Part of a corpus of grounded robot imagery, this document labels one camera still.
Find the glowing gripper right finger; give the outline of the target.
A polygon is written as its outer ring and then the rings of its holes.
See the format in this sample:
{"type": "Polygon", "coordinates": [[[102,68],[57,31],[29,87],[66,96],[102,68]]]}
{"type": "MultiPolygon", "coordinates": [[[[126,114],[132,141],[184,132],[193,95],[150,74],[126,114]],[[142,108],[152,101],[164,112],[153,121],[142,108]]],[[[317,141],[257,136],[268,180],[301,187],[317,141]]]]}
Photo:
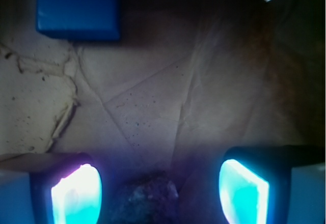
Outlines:
{"type": "Polygon", "coordinates": [[[325,223],[325,148],[230,148],[219,196],[228,223],[325,223]]]}

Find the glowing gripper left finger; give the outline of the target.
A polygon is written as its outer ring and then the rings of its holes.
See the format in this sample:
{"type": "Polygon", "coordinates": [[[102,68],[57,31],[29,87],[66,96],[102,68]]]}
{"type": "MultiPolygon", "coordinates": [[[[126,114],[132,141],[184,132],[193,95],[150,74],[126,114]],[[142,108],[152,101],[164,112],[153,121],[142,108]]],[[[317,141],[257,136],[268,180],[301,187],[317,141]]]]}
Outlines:
{"type": "Polygon", "coordinates": [[[1,223],[97,223],[101,203],[86,153],[1,155],[1,223]]]}

